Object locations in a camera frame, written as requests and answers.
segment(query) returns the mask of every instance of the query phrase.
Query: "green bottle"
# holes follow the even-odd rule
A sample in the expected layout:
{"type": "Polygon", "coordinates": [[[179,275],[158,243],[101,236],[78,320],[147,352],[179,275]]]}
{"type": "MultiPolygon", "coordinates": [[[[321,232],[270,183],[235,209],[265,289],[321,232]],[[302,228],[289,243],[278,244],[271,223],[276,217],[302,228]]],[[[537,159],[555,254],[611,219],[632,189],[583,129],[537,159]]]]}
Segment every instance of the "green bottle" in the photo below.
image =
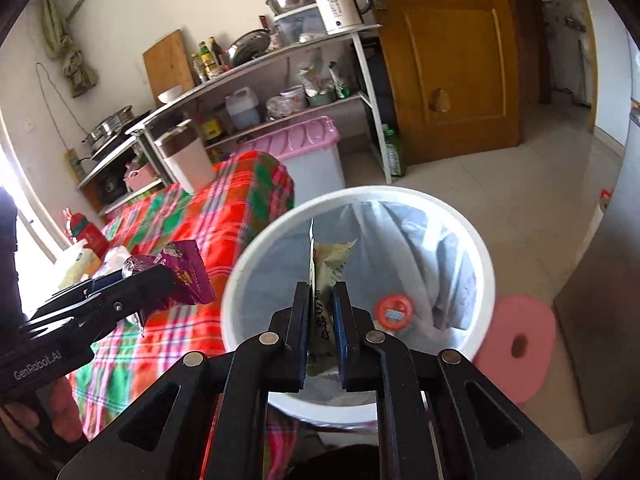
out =
{"type": "Polygon", "coordinates": [[[400,138],[395,131],[390,130],[386,124],[382,125],[385,133],[386,159],[389,161],[389,170],[391,176],[404,176],[406,173],[406,164],[402,157],[402,145],[400,138]]]}

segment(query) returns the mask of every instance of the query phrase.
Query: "power strip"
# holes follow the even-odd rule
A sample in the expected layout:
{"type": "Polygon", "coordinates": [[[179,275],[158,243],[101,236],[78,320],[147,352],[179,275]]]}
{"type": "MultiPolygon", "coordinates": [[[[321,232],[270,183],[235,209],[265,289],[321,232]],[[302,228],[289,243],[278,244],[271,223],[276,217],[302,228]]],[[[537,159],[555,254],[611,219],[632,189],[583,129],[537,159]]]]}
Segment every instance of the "power strip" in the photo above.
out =
{"type": "Polygon", "coordinates": [[[75,149],[72,148],[65,153],[65,161],[67,166],[71,168],[71,171],[74,172],[76,180],[81,182],[86,177],[86,171],[82,167],[75,149]]]}

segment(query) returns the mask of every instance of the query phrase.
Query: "trash can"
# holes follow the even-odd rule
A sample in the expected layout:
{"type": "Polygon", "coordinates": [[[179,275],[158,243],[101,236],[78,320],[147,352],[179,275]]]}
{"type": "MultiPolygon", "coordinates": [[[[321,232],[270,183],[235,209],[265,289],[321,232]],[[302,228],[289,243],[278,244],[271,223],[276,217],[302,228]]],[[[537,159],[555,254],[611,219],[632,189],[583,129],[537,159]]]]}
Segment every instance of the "trash can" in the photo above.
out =
{"type": "MultiPolygon", "coordinates": [[[[474,357],[495,300],[494,270],[482,239],[441,200],[386,186],[310,200],[249,244],[222,300],[227,351],[267,330],[271,315],[291,305],[296,283],[308,281],[312,219],[316,242],[356,240],[342,274],[354,306],[373,317],[377,303],[402,295],[413,303],[414,314],[396,337],[420,351],[456,348],[474,357]]],[[[360,428],[376,421],[375,393],[344,392],[337,371],[308,375],[299,394],[270,393],[269,402],[317,426],[360,428]]]]}

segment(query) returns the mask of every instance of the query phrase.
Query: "wooden door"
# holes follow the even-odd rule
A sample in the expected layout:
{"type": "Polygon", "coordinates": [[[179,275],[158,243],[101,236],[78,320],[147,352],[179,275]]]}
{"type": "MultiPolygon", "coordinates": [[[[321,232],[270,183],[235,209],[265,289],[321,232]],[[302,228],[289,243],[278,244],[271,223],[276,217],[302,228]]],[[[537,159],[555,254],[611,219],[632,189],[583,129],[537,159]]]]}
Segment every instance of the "wooden door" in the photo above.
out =
{"type": "Polygon", "coordinates": [[[508,0],[386,0],[376,10],[408,164],[516,146],[508,0]]]}

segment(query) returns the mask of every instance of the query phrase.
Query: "white bowl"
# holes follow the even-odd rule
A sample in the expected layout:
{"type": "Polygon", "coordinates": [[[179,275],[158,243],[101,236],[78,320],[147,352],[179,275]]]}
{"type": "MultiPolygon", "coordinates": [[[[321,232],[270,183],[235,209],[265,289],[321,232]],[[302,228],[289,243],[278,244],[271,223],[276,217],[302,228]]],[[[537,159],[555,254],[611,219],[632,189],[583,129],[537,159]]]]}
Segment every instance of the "white bowl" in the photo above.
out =
{"type": "Polygon", "coordinates": [[[161,102],[167,105],[175,101],[181,95],[182,95],[182,86],[178,85],[178,86],[174,86],[173,88],[169,88],[166,92],[162,92],[158,96],[158,99],[160,99],[161,102]]]}

